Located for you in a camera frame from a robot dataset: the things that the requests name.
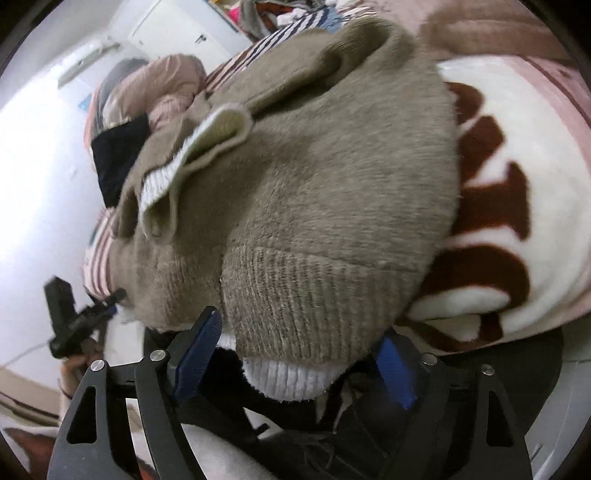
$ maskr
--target screw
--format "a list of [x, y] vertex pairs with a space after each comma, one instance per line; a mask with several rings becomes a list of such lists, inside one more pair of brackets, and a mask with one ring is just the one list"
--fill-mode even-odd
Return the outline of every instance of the screw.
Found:
[[487, 377], [492, 377], [495, 374], [495, 369], [492, 365], [484, 364], [480, 367], [480, 371], [484, 373]]
[[95, 360], [94, 362], [92, 362], [90, 369], [93, 372], [98, 372], [99, 370], [103, 370], [104, 366], [105, 362], [103, 360]]
[[160, 362], [166, 357], [166, 352], [164, 350], [154, 350], [150, 354], [150, 360], [153, 362]]
[[432, 353], [424, 353], [421, 355], [421, 362], [423, 362], [428, 367], [432, 367], [437, 363], [437, 357]]

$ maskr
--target sweater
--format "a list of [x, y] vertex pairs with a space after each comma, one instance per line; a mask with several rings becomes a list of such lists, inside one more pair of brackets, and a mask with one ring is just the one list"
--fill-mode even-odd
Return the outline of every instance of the sweater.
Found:
[[456, 128], [401, 27], [300, 33], [148, 139], [116, 211], [113, 284], [149, 327], [220, 306], [242, 358], [299, 378], [271, 391], [251, 375], [257, 388], [313, 398], [420, 286], [456, 213]]

